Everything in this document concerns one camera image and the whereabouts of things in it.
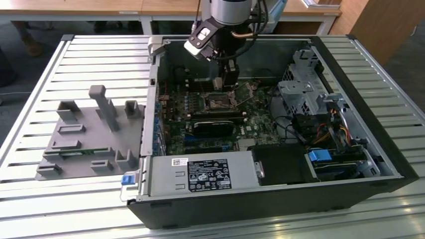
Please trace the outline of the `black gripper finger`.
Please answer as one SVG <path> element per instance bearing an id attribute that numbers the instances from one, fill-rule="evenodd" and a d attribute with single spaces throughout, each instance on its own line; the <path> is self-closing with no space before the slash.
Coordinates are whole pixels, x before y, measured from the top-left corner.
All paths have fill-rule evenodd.
<path id="1" fill-rule="evenodd" d="M 223 78 L 223 88 L 231 90 L 237 83 L 240 74 L 239 65 L 233 59 L 229 59 L 223 66 L 221 78 Z"/>

